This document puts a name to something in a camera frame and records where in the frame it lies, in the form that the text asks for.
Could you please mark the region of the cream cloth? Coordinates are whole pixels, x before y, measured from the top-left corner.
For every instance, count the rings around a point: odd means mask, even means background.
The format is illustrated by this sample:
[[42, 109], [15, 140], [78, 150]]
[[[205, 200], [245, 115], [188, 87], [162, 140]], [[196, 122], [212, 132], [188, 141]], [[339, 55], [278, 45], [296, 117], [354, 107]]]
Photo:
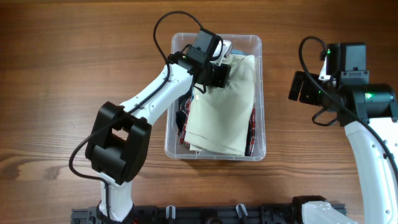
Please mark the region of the cream cloth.
[[256, 57], [231, 54], [224, 88], [193, 91], [184, 141], [191, 151], [243, 156], [256, 94]]

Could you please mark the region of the red blue plaid shirt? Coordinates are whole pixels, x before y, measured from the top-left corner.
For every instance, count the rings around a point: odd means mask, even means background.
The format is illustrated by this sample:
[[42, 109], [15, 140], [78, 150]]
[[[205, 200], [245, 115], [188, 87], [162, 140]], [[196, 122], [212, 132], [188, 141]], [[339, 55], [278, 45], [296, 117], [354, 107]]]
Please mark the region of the red blue plaid shirt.
[[[190, 112], [191, 96], [181, 96], [178, 99], [178, 111], [175, 113], [175, 122], [178, 128], [178, 143], [183, 146], [189, 146], [190, 144], [185, 141], [185, 128], [187, 118]], [[246, 137], [245, 156], [251, 157], [254, 152], [255, 145], [255, 133], [256, 133], [256, 109], [253, 107], [252, 113], [249, 119], [248, 133]]]

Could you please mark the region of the blue jeans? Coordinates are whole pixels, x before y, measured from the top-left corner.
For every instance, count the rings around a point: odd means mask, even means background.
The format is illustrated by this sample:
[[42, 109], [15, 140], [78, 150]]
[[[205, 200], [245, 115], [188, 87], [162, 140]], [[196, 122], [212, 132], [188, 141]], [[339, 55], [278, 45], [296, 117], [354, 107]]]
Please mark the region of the blue jeans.
[[240, 50], [236, 50], [236, 49], [233, 49], [233, 50], [231, 51], [231, 53], [232, 53], [232, 54], [236, 54], [236, 55], [244, 55], [244, 56], [249, 55], [249, 54], [247, 54], [246, 52], [243, 52], [243, 51], [240, 51]]

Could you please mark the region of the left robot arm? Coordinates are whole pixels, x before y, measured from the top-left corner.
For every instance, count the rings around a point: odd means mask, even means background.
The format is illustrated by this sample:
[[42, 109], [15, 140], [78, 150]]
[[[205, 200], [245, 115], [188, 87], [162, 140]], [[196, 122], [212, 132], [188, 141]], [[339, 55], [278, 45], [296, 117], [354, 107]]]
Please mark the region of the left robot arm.
[[159, 76], [130, 100], [106, 102], [98, 111], [85, 156], [101, 181], [101, 201], [87, 223], [134, 223], [132, 180], [144, 165], [153, 124], [194, 84], [223, 88], [231, 67], [221, 61], [233, 45], [206, 29], [170, 54]]

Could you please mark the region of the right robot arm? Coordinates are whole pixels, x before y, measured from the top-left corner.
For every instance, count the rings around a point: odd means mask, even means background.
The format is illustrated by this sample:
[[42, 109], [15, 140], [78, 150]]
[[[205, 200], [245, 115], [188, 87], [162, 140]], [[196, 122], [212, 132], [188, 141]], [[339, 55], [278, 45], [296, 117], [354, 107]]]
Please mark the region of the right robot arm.
[[322, 44], [320, 74], [294, 74], [288, 98], [335, 112], [326, 123], [345, 130], [358, 170], [365, 223], [397, 223], [397, 97], [388, 84], [371, 84], [362, 42]]

